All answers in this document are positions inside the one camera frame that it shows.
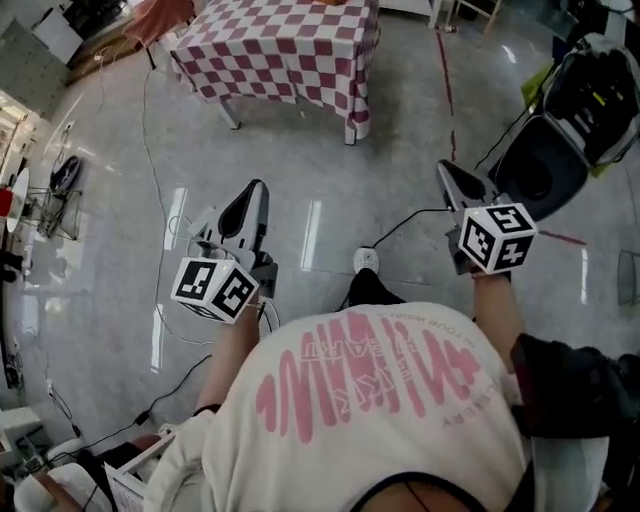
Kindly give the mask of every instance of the checkered tablecloth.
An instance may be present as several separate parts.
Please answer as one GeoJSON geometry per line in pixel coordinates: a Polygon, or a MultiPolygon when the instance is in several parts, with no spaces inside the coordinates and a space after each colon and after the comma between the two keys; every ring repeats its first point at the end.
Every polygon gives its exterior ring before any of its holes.
{"type": "Polygon", "coordinates": [[[212,0],[172,51],[173,66],[207,101],[303,97],[369,133],[367,77],[378,1],[212,0]]]}

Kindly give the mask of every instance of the pink graphic print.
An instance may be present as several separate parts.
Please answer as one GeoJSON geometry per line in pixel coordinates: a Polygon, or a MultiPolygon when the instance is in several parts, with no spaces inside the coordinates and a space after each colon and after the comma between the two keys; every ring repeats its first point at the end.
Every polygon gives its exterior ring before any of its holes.
{"type": "Polygon", "coordinates": [[[324,365],[327,369],[327,376],[331,385],[331,395],[336,413],[343,423],[349,423],[351,419],[351,409],[349,408],[349,397],[347,395],[347,381],[344,376],[344,346],[347,336],[338,320],[329,320],[329,332],[331,338],[327,339],[325,327],[318,324],[318,338],[324,357],[324,365]]]}
{"type": "Polygon", "coordinates": [[[404,384],[407,387],[407,394],[409,395],[409,400],[411,400],[411,403],[413,404],[413,410],[418,418],[424,418],[424,415],[426,414],[424,404],[422,403],[422,400],[420,400],[420,395],[416,389],[416,383],[413,380],[413,374],[409,368],[409,363],[400,348],[400,343],[396,340],[396,335],[391,327],[391,322],[388,318],[382,318],[380,321],[382,322],[382,327],[391,342],[391,349],[393,350],[393,355],[396,358],[396,363],[400,369],[400,373],[402,374],[404,384]]]}
{"type": "MultiPolygon", "coordinates": [[[[333,319],[328,324],[316,326],[316,337],[311,332],[304,333],[300,340],[298,358],[291,350],[282,353],[278,386],[275,377],[268,374],[256,394],[255,410],[259,416],[263,416],[268,432],[275,432],[279,426],[280,435],[286,436],[295,428],[299,440],[309,443],[313,439],[314,427],[320,424],[333,427],[338,422],[348,423],[353,410],[347,388],[349,382],[355,389],[357,404],[353,405],[363,412],[371,411],[372,407],[381,408],[385,402],[388,404],[389,414],[397,414],[401,410],[402,403],[389,362],[371,321],[372,318],[365,314],[347,312],[348,335],[342,327],[342,321],[333,319]],[[320,418],[315,419],[315,424],[314,400],[320,411],[320,418]],[[290,425],[291,421],[295,421],[295,427],[290,425]]],[[[445,384],[458,400],[470,398],[469,386],[475,383],[475,374],[481,368],[468,349],[458,350],[449,340],[441,343],[433,333],[422,329],[421,342],[424,341],[431,359],[431,369],[428,369],[403,322],[392,323],[388,318],[378,321],[387,336],[385,341],[391,346],[392,364],[395,363],[402,375],[417,417],[425,417],[427,410],[405,351],[412,355],[418,374],[437,405],[442,405],[445,401],[445,384]],[[458,382],[453,370],[458,371],[464,382],[458,382]]]]}
{"type": "Polygon", "coordinates": [[[351,350],[347,351],[347,363],[356,386],[360,408],[368,411],[372,399],[375,405],[380,407],[383,403],[383,392],[386,391],[390,412],[398,412],[398,392],[369,318],[362,313],[347,313],[347,324],[351,335],[351,350]]]}

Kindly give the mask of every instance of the white sneaker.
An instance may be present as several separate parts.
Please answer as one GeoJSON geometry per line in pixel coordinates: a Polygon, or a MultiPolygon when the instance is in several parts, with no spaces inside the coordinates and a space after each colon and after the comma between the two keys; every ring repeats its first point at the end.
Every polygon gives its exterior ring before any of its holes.
{"type": "Polygon", "coordinates": [[[363,268],[373,270],[376,274],[380,271],[380,260],[375,249],[360,247],[353,255],[353,270],[357,274],[363,268]]]}

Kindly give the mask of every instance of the black strap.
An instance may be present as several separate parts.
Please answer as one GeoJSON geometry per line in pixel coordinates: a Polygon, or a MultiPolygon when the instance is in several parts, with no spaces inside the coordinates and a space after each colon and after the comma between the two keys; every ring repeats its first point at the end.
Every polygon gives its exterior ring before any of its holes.
{"type": "Polygon", "coordinates": [[[504,512],[532,512],[535,501],[535,480],[533,462],[529,462],[527,470],[522,475],[516,493],[504,512]]]}
{"type": "Polygon", "coordinates": [[[198,409],[196,412],[193,413],[193,416],[198,416],[198,414],[200,414],[203,411],[211,411],[212,413],[216,413],[218,412],[218,409],[220,409],[220,404],[212,404],[212,405],[205,405],[204,407],[200,407],[200,409],[198,409]]]}

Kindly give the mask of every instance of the white cable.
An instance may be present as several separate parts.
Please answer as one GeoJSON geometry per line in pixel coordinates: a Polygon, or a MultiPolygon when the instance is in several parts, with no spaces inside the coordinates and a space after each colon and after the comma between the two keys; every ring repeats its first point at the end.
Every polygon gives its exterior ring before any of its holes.
{"type": "MultiPolygon", "coordinates": [[[[187,248],[186,248],[186,254],[187,256],[189,256],[189,248],[191,247],[191,243],[193,242],[193,237],[189,237],[189,238],[181,238],[177,236],[178,233],[178,229],[179,226],[176,226],[176,230],[175,232],[172,231],[171,229],[171,222],[173,221],[173,219],[175,218],[179,218],[179,215],[174,215],[173,217],[171,217],[170,219],[167,220],[167,213],[164,209],[164,205],[162,204],[162,193],[160,191],[160,183],[158,182],[158,176],[156,174],[156,168],[155,165],[153,164],[153,160],[151,159],[151,152],[149,151],[149,146],[147,146],[147,129],[146,129],[146,125],[145,125],[145,117],[146,117],[146,111],[147,111],[147,82],[149,81],[149,76],[151,76],[151,68],[149,68],[149,71],[147,72],[147,76],[145,77],[144,80],[144,86],[142,89],[142,116],[141,116],[141,125],[142,125],[142,145],[144,146],[145,149],[145,153],[147,155],[147,160],[149,161],[149,166],[151,168],[151,176],[153,177],[153,183],[155,185],[156,188],[156,197],[158,199],[158,205],[160,206],[160,211],[162,212],[162,219],[163,219],[163,225],[165,226],[165,229],[168,229],[169,232],[176,237],[176,239],[178,240],[183,240],[187,242],[187,248]]],[[[164,316],[162,315],[162,312],[160,311],[160,308],[158,307],[158,293],[159,293],[159,288],[160,288],[160,276],[161,276],[161,272],[162,272],[162,263],[164,261],[164,247],[162,249],[162,251],[160,252],[160,261],[158,262],[158,272],[157,272],[157,276],[156,276],[156,284],[155,284],[155,293],[154,293],[154,303],[155,303],[155,308],[156,311],[158,313],[158,316],[160,317],[160,321],[162,322],[162,325],[164,325],[165,329],[167,330],[167,332],[173,336],[174,338],[177,338],[181,341],[184,341],[185,343],[189,343],[192,345],[210,345],[212,343],[215,343],[213,341],[193,341],[193,340],[187,340],[185,338],[183,338],[182,336],[178,336],[177,334],[174,334],[171,329],[169,328],[169,326],[167,325],[167,322],[164,319],[164,316]]],[[[278,311],[276,310],[275,305],[273,304],[273,301],[268,298],[268,297],[262,297],[264,299],[264,301],[269,304],[269,306],[271,307],[271,310],[273,311],[273,316],[275,318],[275,326],[272,326],[272,332],[275,329],[278,329],[280,327],[280,317],[278,316],[278,311]]]]}
{"type": "MultiPolygon", "coordinates": [[[[171,222],[174,219],[182,219],[182,215],[174,215],[173,217],[171,217],[169,219],[169,223],[167,224],[167,229],[169,230],[169,233],[171,233],[171,235],[176,239],[176,240],[181,240],[183,242],[189,242],[191,240],[193,240],[193,237],[190,238],[182,238],[178,236],[178,231],[180,230],[180,221],[178,221],[178,226],[176,226],[176,230],[172,230],[171,229],[171,222]]],[[[189,225],[191,225],[191,221],[189,220],[189,218],[185,215],[184,218],[187,220],[187,222],[189,223],[189,225]]]]}
{"type": "MultiPolygon", "coordinates": [[[[144,86],[142,88],[142,116],[140,117],[140,121],[142,124],[142,145],[144,146],[144,150],[147,155],[147,160],[149,160],[149,166],[151,167],[151,176],[153,177],[153,183],[155,184],[155,187],[156,187],[156,196],[158,199],[158,205],[160,206],[160,211],[162,212],[163,226],[166,229],[168,226],[167,213],[164,211],[164,205],[162,204],[162,194],[160,192],[160,183],[158,182],[158,177],[156,175],[156,167],[153,164],[153,160],[151,159],[151,152],[149,151],[149,146],[147,146],[147,128],[144,122],[146,112],[147,112],[147,82],[149,82],[150,76],[151,76],[151,68],[149,68],[149,71],[147,71],[147,76],[144,79],[144,86]]],[[[160,251],[160,261],[158,262],[158,272],[156,275],[155,293],[153,297],[153,302],[155,304],[156,312],[158,313],[158,316],[160,318],[160,321],[162,322],[162,325],[164,325],[164,328],[167,330],[167,332],[171,336],[181,341],[184,341],[185,343],[189,343],[190,345],[211,345],[212,343],[214,343],[213,341],[193,341],[193,340],[187,340],[182,336],[178,336],[177,334],[174,334],[169,328],[169,326],[167,325],[167,322],[165,321],[164,316],[162,315],[162,312],[158,307],[158,293],[160,289],[160,275],[162,272],[163,261],[164,261],[164,247],[160,251]]]]}

